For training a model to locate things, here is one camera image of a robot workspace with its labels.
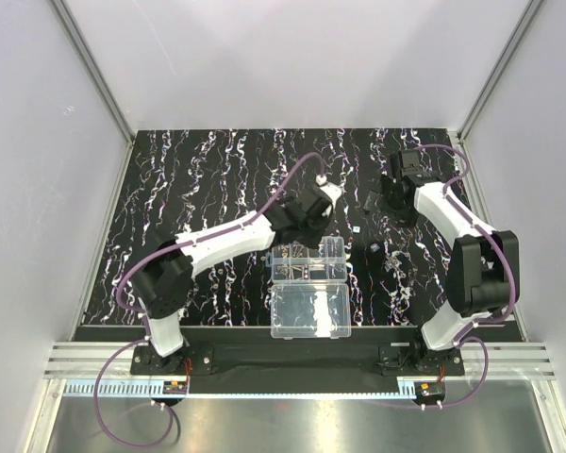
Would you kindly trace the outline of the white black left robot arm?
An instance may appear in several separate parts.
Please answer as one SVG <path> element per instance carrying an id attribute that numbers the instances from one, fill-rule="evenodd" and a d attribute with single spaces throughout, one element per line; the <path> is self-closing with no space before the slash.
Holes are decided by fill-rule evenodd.
<path id="1" fill-rule="evenodd" d="M 184 233 L 143 258 L 122 282 L 130 283 L 140 296 L 152 352 L 163 360 L 186 347 L 178 311 L 196 276 L 223 261 L 280 245 L 316 248 L 341 195 L 340 186 L 321 182 L 235 221 Z"/>

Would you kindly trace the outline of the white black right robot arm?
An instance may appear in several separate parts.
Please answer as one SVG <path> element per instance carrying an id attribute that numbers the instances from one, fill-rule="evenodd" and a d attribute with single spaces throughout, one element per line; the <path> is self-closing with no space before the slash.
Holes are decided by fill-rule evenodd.
<path id="1" fill-rule="evenodd" d="M 519 299 L 519 241 L 497 230 L 455 196 L 451 180 L 426 171 L 421 148 L 393 153 L 390 169 L 369 191 L 363 209 L 381 212 L 398 227 L 429 221 L 451 246 L 445 303 L 417 330 L 401 363 L 427 373 L 458 350 L 481 325 L 503 323 Z"/>

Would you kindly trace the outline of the clear plastic organizer box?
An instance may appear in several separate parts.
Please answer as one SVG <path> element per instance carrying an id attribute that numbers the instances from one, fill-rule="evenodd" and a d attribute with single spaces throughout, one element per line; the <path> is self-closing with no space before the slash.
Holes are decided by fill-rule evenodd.
<path id="1" fill-rule="evenodd" d="M 315 249 L 280 245 L 267 255 L 271 269 L 271 336 L 341 339 L 351 335 L 345 243 L 325 236 Z"/>

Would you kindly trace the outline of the aluminium frame profile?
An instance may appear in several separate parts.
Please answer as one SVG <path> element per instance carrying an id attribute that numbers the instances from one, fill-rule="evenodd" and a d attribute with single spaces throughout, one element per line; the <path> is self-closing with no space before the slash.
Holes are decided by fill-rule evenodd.
<path id="1" fill-rule="evenodd" d="M 136 133 L 126 120 L 67 2 L 63 0 L 49 0 L 48 4 L 56 14 L 65 35 L 74 48 L 79 61 L 84 67 L 91 84 L 98 93 L 109 117 L 115 124 L 125 143 L 131 145 L 134 142 Z"/>

